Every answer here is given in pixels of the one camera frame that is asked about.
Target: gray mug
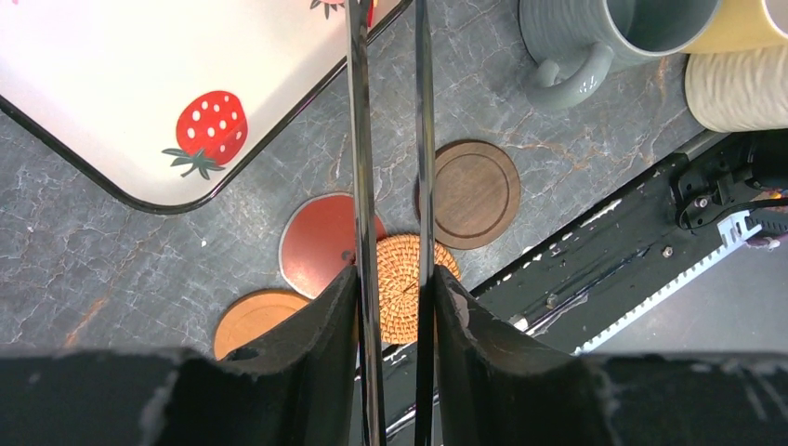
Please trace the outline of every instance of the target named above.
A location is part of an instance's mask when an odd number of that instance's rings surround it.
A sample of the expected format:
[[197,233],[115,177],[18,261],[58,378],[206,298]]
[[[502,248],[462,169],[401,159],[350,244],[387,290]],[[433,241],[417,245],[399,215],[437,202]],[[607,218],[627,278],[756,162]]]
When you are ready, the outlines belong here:
[[533,107],[559,110],[591,96],[608,72],[691,44],[721,0],[520,0],[519,27],[539,69],[526,82]]

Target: metal rod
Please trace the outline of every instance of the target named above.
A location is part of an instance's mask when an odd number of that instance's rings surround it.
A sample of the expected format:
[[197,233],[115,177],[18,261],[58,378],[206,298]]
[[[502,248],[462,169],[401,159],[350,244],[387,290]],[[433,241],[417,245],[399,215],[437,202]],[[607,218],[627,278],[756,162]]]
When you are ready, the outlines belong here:
[[416,446],[432,444],[432,397],[435,374],[435,112],[432,91],[432,42],[427,0],[415,0],[416,8],[416,148],[419,156],[419,247],[418,345],[416,351]]
[[374,228],[372,130],[367,70],[367,13],[370,0],[345,2],[348,27],[350,135],[353,146],[353,197],[356,205],[356,266],[361,283],[359,348],[363,437],[368,446],[386,444],[383,375],[380,352],[380,308]]

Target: white textured mug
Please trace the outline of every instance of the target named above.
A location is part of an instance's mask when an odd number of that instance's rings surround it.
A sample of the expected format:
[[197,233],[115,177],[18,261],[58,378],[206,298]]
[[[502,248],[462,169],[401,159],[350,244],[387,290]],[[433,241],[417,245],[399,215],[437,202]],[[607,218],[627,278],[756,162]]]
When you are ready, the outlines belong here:
[[689,110],[706,128],[788,128],[788,46],[693,54],[684,82]]

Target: black tray rim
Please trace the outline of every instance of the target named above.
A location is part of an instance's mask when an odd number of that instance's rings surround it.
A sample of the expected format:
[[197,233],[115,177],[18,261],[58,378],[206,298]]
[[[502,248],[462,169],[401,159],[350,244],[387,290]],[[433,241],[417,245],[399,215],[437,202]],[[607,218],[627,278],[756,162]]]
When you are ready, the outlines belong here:
[[[391,11],[389,11],[388,14],[386,14],[386,16],[377,24],[377,26],[375,26],[370,31],[369,42],[373,42],[374,39],[376,39],[383,31],[385,31],[394,22],[394,20],[396,20],[405,11],[405,9],[408,8],[412,2],[413,0],[402,0]],[[149,214],[165,216],[183,214],[204,206],[206,203],[210,202],[214,197],[216,197],[239,173],[241,173],[241,171],[246,166],[252,162],[252,160],[258,156],[260,152],[266,148],[266,146],[271,143],[271,141],[273,141],[273,139],[275,139],[284,130],[286,126],[293,122],[298,114],[307,108],[312,100],[320,95],[320,93],[345,70],[347,65],[347,57],[338,61],[336,65],[327,74],[325,74],[325,76],[323,76],[323,78],[314,87],[312,87],[301,100],[297,102],[293,109],[286,113],[284,117],[266,134],[266,136],[260,139],[254,148],[252,148],[249,153],[247,153],[246,156],[244,156],[243,159],[241,159],[241,161],[238,162],[238,164],[236,164],[227,175],[219,180],[213,189],[197,200],[183,204],[162,205],[146,202],[132,196],[118,185],[113,183],[109,178],[105,177],[104,174],[100,173],[96,167],[90,165],[70,147],[55,138],[55,136],[49,133],[46,129],[40,126],[36,121],[30,118],[27,114],[17,108],[2,95],[0,95],[0,111],[5,113],[22,128],[30,132],[34,137],[40,139],[45,145],[49,147],[49,149],[60,155],[60,157],[66,162],[76,167],[77,170],[79,170],[86,177],[90,178],[94,183],[108,192],[119,202],[133,209]]]

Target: mug handle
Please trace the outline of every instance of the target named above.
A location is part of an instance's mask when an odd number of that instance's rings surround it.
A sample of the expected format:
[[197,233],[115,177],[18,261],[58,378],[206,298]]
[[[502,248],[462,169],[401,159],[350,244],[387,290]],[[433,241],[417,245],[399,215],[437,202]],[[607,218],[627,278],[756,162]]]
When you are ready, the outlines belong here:
[[526,98],[537,109],[561,110],[575,106],[597,91],[611,69],[613,56],[612,48],[596,42],[580,69],[559,84],[556,84],[558,64],[547,59],[526,83]]

